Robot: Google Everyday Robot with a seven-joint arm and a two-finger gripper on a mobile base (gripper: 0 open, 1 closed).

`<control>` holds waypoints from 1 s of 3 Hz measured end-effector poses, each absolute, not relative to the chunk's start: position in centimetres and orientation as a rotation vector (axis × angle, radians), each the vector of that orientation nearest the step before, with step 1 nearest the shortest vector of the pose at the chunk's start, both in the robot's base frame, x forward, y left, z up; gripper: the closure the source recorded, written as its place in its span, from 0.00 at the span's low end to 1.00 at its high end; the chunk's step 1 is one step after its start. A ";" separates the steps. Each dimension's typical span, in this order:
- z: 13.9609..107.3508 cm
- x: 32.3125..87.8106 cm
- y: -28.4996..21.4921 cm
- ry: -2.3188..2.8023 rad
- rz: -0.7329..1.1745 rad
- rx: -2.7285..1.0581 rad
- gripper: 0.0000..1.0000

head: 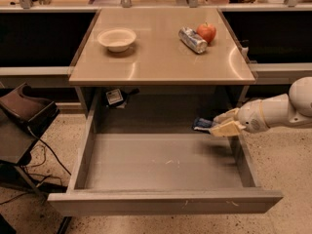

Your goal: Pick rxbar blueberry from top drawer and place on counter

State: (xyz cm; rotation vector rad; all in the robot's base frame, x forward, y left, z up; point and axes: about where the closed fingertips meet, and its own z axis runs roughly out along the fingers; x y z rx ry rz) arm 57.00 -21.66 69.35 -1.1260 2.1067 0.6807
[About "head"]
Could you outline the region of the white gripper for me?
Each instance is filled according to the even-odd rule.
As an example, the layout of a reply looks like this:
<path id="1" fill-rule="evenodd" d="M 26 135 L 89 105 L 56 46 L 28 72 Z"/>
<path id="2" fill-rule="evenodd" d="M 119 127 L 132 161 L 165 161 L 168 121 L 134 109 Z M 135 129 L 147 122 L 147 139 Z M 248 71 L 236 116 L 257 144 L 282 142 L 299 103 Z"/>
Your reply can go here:
<path id="1" fill-rule="evenodd" d="M 257 99 L 245 103 L 240 109 L 233 108 L 214 117 L 217 124 L 209 129 L 214 137 L 238 136 L 244 129 L 249 133 L 260 133 L 268 130 L 265 123 L 262 100 Z"/>

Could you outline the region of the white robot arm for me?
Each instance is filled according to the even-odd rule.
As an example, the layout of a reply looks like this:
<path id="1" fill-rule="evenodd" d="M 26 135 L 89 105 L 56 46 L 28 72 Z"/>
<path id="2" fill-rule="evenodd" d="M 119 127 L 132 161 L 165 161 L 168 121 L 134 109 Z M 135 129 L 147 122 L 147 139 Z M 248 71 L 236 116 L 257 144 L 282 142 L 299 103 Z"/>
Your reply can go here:
<path id="1" fill-rule="evenodd" d="M 245 103 L 214 117 L 214 137 L 266 132 L 274 127 L 304 128 L 312 122 L 312 77 L 296 80 L 287 94 Z"/>

